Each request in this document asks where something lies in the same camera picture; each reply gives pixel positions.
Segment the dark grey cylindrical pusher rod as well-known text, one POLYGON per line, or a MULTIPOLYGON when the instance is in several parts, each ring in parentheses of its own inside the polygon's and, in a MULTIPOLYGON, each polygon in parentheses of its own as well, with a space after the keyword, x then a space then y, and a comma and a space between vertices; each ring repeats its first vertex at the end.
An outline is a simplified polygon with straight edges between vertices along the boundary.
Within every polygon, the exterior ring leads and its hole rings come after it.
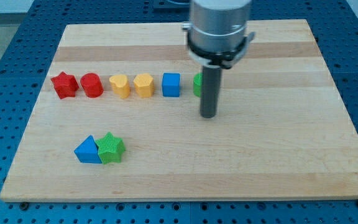
POLYGON ((200 115, 203 118, 216 116, 221 77, 222 69, 220 67, 203 67, 200 94, 200 115))

